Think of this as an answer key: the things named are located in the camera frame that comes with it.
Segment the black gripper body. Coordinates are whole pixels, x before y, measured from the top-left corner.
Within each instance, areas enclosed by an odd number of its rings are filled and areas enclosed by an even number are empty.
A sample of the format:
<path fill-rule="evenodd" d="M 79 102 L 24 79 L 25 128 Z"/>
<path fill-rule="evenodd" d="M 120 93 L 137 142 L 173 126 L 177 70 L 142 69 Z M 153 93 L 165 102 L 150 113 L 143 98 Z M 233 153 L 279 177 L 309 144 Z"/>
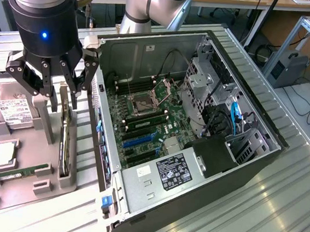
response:
<path fill-rule="evenodd" d="M 9 3 L 25 57 L 64 58 L 73 65 L 80 61 L 83 52 L 78 37 L 77 0 L 64 0 L 50 8 L 32 8 L 17 0 Z"/>

